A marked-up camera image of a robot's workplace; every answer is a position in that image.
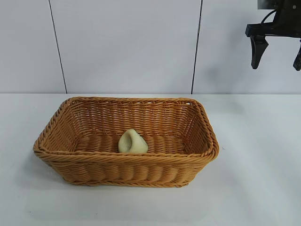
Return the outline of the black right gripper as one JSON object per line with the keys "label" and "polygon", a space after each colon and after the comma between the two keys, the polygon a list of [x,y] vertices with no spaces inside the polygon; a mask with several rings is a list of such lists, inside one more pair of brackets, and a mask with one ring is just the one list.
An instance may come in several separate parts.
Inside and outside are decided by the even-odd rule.
{"label": "black right gripper", "polygon": [[[252,47],[251,67],[257,69],[263,53],[268,47],[265,36],[299,38],[301,36],[300,0],[259,0],[259,9],[271,9],[260,23],[248,24],[246,36],[250,37]],[[294,60],[293,67],[301,70],[301,47]]]}

